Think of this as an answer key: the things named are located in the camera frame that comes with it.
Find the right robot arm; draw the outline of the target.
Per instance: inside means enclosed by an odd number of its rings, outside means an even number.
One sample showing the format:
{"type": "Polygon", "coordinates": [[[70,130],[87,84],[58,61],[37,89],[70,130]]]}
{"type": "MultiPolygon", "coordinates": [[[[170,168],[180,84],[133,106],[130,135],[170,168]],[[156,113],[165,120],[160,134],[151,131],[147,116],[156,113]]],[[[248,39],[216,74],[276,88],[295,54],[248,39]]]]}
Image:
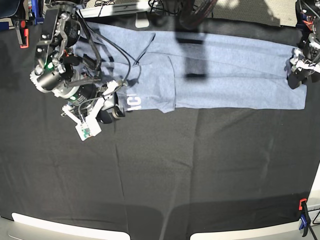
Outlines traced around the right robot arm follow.
{"type": "Polygon", "coordinates": [[[85,0],[46,0],[40,39],[30,80],[42,93],[53,93],[67,104],[61,115],[85,123],[92,117],[109,124],[125,117],[117,91],[126,80],[104,79],[102,56],[81,7],[85,0]]]}

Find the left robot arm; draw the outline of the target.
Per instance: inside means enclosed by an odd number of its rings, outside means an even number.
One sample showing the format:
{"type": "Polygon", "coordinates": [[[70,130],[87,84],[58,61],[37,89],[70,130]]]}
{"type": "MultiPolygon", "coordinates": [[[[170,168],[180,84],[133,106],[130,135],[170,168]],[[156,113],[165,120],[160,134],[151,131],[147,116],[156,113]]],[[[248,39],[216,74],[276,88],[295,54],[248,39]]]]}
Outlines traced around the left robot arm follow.
{"type": "Polygon", "coordinates": [[[320,72],[320,2],[297,0],[295,10],[302,38],[289,60],[287,83],[293,90],[320,72]]]}

